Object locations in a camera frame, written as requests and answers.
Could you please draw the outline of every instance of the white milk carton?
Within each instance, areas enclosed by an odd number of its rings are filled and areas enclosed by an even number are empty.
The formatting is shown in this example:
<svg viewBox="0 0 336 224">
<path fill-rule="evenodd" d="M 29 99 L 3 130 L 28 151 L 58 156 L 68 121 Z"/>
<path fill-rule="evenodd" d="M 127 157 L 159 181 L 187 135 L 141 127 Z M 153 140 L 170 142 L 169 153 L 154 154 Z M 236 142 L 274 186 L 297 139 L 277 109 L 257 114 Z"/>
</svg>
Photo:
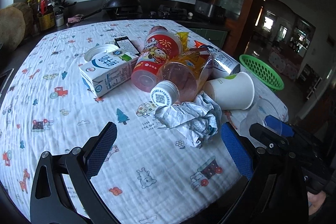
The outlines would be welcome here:
<svg viewBox="0 0 336 224">
<path fill-rule="evenodd" d="M 79 67 L 84 84 L 97 97 L 131 78 L 138 56 L 119 48 L 102 52 Z"/>
</svg>

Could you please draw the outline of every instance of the pan handle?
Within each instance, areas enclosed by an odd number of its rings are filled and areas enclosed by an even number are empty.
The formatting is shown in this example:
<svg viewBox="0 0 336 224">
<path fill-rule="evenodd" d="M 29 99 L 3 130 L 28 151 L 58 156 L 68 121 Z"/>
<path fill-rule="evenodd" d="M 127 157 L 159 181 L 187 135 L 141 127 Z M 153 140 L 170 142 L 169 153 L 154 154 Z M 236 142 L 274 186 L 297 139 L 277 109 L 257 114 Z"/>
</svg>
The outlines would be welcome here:
<svg viewBox="0 0 336 224">
<path fill-rule="evenodd" d="M 81 20 L 83 20 L 83 19 L 85 19 L 85 18 L 88 18 L 88 17 L 90 17 L 90 16 L 93 16 L 93 15 L 95 15 L 95 14 L 98 14 L 98 13 L 100 13 L 100 12 L 101 12 L 101 9 L 99 9 L 99 10 L 97 10 L 97 11 L 94 11 L 94 12 L 92 12 L 91 14 L 88 14 L 88 15 L 83 16 L 83 17 L 81 18 Z"/>
</svg>

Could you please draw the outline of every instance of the white tablecloth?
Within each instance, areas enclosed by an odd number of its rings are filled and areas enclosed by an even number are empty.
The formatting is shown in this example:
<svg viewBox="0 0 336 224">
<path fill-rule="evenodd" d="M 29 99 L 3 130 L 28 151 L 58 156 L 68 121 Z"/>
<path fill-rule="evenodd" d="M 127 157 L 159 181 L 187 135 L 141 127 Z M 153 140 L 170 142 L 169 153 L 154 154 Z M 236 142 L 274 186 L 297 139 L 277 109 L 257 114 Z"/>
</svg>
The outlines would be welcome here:
<svg viewBox="0 0 336 224">
<path fill-rule="evenodd" d="M 216 201 L 240 177 L 218 134 L 201 149 L 186 147 L 175 130 L 158 130 L 147 115 L 155 107 L 148 93 L 129 80 L 102 99 L 81 80 L 78 67 L 84 53 L 98 44 L 114 43 L 127 35 L 143 43 L 152 26 L 176 33 L 189 31 L 166 20 L 96 23 L 45 36 L 14 77 L 1 106 L 0 180 L 30 219 L 31 186 L 43 151 L 68 153 L 96 136 L 108 121 L 118 127 L 114 147 L 100 173 L 91 179 L 95 189 L 121 223 L 179 223 Z M 209 44 L 195 33 L 194 40 Z M 288 119 L 285 105 L 253 77 L 256 98 L 268 98 Z M 58 93 L 52 99 L 50 95 Z M 225 112 L 236 126 L 247 111 Z M 68 176 L 64 176 L 77 211 L 86 216 Z"/>
</svg>

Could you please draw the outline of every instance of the frying pan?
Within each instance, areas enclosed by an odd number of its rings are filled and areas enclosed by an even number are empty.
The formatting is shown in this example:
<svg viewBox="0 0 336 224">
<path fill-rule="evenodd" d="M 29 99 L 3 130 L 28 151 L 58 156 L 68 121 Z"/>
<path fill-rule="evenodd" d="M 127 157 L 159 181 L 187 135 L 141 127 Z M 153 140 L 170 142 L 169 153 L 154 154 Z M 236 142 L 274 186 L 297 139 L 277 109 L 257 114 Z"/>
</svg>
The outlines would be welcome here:
<svg viewBox="0 0 336 224">
<path fill-rule="evenodd" d="M 103 7 L 99 10 L 92 12 L 91 14 L 83 16 L 81 19 L 88 18 L 92 15 L 100 13 L 102 10 L 106 10 L 108 15 L 115 15 L 118 8 L 123 8 L 123 11 L 133 11 L 134 8 L 141 7 L 140 0 L 106 0 Z"/>
</svg>

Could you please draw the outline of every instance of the qr code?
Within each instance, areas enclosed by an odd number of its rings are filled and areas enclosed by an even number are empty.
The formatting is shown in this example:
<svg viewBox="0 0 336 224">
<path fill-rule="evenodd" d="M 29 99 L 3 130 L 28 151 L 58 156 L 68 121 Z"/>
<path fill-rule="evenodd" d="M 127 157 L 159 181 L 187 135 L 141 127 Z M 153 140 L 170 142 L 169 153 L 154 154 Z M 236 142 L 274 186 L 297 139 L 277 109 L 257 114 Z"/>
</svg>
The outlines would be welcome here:
<svg viewBox="0 0 336 224">
<path fill-rule="evenodd" d="M 155 101 L 159 104 L 165 104 L 165 97 L 161 94 L 155 94 Z"/>
</svg>

